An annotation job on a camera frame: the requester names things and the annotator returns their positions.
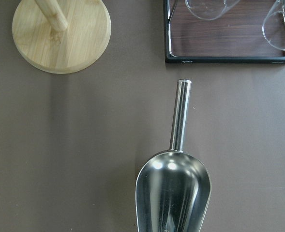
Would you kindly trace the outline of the steel ice scoop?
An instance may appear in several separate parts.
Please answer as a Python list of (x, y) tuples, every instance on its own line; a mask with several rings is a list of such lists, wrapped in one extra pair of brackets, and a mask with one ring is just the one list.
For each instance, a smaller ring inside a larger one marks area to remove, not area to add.
[(211, 194), (207, 169), (183, 151), (190, 80), (178, 80), (169, 149), (150, 158), (135, 185), (139, 232), (198, 232)]

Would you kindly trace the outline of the wooden mug tree stand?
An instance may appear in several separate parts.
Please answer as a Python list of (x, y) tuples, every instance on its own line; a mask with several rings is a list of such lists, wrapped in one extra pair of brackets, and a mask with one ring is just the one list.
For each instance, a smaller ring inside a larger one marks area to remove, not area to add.
[(75, 73), (97, 61), (111, 35), (101, 0), (22, 0), (12, 35), (21, 56), (49, 73)]

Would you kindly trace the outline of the black framed tray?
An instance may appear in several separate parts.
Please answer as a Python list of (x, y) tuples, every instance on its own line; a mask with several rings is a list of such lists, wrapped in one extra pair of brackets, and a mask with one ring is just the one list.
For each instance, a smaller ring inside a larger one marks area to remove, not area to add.
[(268, 44), (262, 24), (272, 0), (241, 0), (218, 19), (190, 13), (183, 0), (165, 0), (167, 63), (285, 64), (285, 51)]

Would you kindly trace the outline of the wine glass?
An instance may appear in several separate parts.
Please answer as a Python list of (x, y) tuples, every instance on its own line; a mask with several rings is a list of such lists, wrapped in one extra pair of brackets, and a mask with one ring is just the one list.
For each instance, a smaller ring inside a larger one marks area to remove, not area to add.
[(285, 0), (276, 0), (267, 13), (262, 33), (272, 47), (285, 51)]
[(190, 13), (202, 20), (215, 20), (232, 9), (240, 0), (185, 0)]

